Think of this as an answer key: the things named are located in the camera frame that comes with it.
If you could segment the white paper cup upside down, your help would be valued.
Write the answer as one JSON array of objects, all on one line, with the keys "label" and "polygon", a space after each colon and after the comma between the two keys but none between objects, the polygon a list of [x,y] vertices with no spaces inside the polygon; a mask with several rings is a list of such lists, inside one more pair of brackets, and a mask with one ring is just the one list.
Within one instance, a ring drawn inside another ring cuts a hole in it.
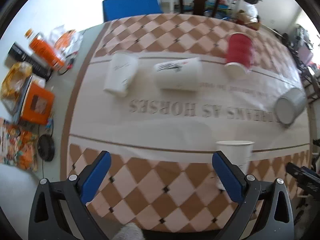
[{"label": "white paper cup upside down", "polygon": [[103,90],[117,97],[127,96],[129,86],[138,72],[138,57],[129,51],[112,54]]}]

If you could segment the red ribbed paper cup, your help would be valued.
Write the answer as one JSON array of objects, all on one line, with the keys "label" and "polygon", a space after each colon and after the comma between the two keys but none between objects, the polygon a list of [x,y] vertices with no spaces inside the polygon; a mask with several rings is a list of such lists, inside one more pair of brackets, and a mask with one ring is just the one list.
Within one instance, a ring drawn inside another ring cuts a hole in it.
[{"label": "red ribbed paper cup", "polygon": [[233,79],[248,75],[254,64],[255,43],[244,33],[232,33],[228,37],[225,70]]}]

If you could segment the black round lid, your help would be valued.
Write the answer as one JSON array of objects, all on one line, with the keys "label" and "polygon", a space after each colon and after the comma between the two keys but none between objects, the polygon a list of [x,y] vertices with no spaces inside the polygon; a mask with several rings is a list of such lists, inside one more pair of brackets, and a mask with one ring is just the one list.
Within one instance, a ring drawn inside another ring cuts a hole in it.
[{"label": "black round lid", "polygon": [[37,142],[37,151],[42,160],[51,162],[55,154],[53,138],[48,134],[41,135]]}]

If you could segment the white paper cup with print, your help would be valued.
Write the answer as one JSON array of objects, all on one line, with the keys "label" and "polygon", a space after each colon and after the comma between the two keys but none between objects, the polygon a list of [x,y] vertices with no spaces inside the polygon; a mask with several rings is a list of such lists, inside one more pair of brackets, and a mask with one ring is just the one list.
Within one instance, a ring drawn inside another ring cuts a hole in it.
[{"label": "white paper cup with print", "polygon": [[200,87],[202,63],[199,57],[158,63],[152,76],[159,89],[196,92]]}]

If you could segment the red cardboard box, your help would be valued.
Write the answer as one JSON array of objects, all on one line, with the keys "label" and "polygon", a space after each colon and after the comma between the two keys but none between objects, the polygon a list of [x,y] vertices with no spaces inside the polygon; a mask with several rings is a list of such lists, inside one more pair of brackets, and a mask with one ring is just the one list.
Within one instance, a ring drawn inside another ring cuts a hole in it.
[{"label": "red cardboard box", "polygon": [[239,25],[244,25],[250,29],[258,31],[260,29],[260,17],[257,15],[256,17],[250,16],[244,10],[239,10],[236,14],[236,23]]}]

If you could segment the colourful snack bag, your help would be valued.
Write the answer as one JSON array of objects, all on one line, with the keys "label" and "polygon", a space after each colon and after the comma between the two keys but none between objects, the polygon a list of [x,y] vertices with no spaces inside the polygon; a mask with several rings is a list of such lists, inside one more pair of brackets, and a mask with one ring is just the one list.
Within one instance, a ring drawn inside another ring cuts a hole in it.
[{"label": "colourful snack bag", "polygon": [[1,164],[37,171],[35,144],[38,136],[1,118]]}]

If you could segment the white plastic bag on table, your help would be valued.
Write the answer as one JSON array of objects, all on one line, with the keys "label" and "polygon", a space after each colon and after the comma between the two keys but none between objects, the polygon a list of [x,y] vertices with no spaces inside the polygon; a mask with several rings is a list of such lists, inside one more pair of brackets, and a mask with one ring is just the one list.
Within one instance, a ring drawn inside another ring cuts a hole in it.
[{"label": "white plastic bag on table", "polygon": [[78,53],[83,35],[75,29],[66,30],[65,26],[61,25],[50,32],[48,39],[54,49],[66,60]]}]

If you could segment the dark wooden side chair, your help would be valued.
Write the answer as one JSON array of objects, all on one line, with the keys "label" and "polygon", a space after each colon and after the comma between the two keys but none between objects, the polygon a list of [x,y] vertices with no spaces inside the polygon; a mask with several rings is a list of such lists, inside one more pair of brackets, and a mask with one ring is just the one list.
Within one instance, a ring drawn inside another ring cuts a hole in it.
[{"label": "dark wooden side chair", "polygon": [[307,102],[312,105],[319,100],[319,76],[313,74],[310,66],[306,66],[298,57],[298,52],[293,51],[292,57],[296,63],[300,80],[306,93]]}]

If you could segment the checkered brown table cloth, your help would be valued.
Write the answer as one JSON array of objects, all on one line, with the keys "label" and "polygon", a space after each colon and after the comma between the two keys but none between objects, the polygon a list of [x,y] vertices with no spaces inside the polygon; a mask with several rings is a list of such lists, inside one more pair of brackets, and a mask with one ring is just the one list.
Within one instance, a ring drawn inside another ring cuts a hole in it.
[{"label": "checkered brown table cloth", "polygon": [[[254,64],[243,78],[226,70],[228,37],[255,43]],[[138,57],[127,96],[103,90],[112,54]],[[198,91],[159,89],[154,65],[199,57]],[[222,228],[236,204],[216,186],[211,165],[217,141],[253,141],[249,173],[284,180],[290,198],[301,193],[285,165],[310,164],[309,120],[302,113],[281,126],[277,98],[301,87],[289,50],[277,39],[232,22],[178,14],[122,18],[104,25],[80,68],[61,143],[60,177],[79,174],[101,151],[112,165],[87,204],[100,217],[165,232]]]}]

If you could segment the yellow plastic bag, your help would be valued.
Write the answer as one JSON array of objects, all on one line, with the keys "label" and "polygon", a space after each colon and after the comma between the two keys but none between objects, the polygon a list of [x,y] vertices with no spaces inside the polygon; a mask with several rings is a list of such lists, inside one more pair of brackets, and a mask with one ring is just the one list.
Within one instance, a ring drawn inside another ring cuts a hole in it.
[{"label": "yellow plastic bag", "polygon": [[16,102],[20,96],[25,80],[33,73],[32,65],[27,62],[16,62],[10,68],[1,85],[1,100]]}]

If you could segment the orange box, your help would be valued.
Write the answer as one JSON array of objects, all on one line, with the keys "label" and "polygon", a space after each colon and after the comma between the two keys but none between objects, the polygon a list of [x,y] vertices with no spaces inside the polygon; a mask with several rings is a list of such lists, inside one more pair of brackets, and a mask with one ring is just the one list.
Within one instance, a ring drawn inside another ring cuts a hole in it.
[{"label": "orange box", "polygon": [[24,97],[20,119],[33,124],[46,125],[52,112],[55,95],[31,82]]}]

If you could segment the grey ribbed mug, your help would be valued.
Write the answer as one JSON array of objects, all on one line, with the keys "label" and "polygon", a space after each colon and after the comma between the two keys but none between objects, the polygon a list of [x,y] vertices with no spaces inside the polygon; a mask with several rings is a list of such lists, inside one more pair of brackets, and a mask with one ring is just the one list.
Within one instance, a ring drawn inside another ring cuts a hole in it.
[{"label": "grey ribbed mug", "polygon": [[291,126],[303,113],[306,106],[305,92],[299,88],[291,88],[280,96],[274,104],[276,119],[283,126]]}]

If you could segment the orange juice bottle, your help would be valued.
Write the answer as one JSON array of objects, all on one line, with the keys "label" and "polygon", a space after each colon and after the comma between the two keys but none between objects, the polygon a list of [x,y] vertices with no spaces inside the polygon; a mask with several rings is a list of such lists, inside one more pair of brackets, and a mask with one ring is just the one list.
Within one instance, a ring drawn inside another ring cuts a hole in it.
[{"label": "orange juice bottle", "polygon": [[24,36],[29,42],[29,48],[53,70],[59,70],[65,65],[63,56],[48,43],[43,33],[28,29]]}]

